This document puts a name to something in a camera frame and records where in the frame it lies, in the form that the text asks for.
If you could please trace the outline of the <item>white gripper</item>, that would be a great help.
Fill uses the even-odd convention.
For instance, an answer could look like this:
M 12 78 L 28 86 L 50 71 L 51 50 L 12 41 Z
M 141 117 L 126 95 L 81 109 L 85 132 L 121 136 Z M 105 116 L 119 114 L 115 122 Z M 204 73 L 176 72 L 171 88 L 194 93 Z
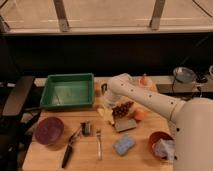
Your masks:
M 107 108 L 114 108 L 122 96 L 123 93 L 120 91 L 107 90 L 103 95 L 103 104 Z

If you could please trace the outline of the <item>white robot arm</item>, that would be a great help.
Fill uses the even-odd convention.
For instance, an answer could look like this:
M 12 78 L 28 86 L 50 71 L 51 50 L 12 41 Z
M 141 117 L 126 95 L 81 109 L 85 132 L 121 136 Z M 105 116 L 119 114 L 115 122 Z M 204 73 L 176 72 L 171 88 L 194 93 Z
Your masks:
M 135 86 L 120 74 L 107 81 L 104 103 L 114 107 L 126 96 L 171 121 L 176 126 L 173 171 L 213 171 L 213 100 L 188 101 Z

